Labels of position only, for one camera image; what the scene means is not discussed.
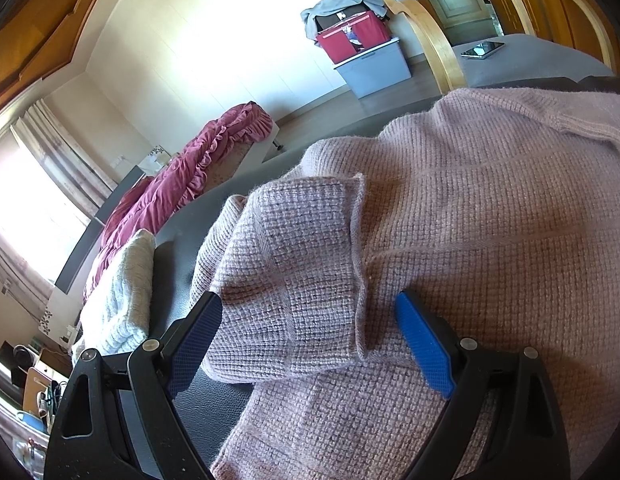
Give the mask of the pink knit sweater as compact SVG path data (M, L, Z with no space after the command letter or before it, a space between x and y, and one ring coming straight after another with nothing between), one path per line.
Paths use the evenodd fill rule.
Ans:
M231 196L191 295L223 306L205 373L252 395L212 474L399 478L444 406L398 329L405 289L539 351L583 474L620 422L620 94L456 90Z

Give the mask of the white knit folded garment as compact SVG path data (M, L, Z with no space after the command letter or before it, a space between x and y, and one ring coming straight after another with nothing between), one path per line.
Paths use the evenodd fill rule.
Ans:
M154 252L155 237L144 229L117 252L80 313L74 364L86 349L111 356L133 351L148 337Z

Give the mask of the pink ruffled bedding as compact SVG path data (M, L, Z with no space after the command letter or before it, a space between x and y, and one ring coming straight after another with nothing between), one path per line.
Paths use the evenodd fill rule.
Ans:
M197 136L155 177L144 177L124 193L107 219L82 299L87 300L116 253L139 230L156 234L179 209L203 194L212 166L237 145L267 139L274 121L256 102L238 104L207 122Z

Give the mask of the striped curtain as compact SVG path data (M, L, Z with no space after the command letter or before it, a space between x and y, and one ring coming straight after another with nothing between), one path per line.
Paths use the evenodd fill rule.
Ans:
M37 100L10 125L25 148L70 202L94 218L117 183L94 162L43 100Z

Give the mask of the grey chair with wooden arms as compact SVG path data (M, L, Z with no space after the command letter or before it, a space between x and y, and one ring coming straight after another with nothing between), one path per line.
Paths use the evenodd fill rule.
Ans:
M384 0L388 10L406 19L421 45L441 93L464 87L528 78L614 76L610 40L602 22L584 0L574 0L591 21L601 43L603 61L573 48L537 37L522 0L513 0L525 31L504 34L490 0ZM461 53L483 41L505 46L484 60Z

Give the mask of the smartphone on chair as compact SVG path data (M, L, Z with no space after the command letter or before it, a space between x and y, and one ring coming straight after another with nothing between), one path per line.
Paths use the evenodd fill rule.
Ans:
M504 46L504 42L500 41L483 41L463 51L461 56L470 60L484 60L495 54L496 51L501 50Z

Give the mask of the grey plastic bin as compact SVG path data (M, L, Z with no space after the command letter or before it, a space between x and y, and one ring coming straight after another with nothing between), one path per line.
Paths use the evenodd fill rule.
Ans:
M336 64L334 70L357 99L411 78L398 37Z

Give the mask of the red storage box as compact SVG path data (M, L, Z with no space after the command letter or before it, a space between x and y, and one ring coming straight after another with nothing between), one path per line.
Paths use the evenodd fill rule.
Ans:
M373 11L354 14L316 36L316 42L334 64L347 61L389 40L389 29Z

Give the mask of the grey cloth on box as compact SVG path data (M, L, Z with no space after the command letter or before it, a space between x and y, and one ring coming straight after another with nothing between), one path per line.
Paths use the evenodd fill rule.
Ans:
M345 11L350 6L363 6L365 10L373 11L379 18L386 18L387 8L384 0L320 0L311 8L301 11L301 21L304 22L304 33L306 37L314 41L319 33L317 18Z

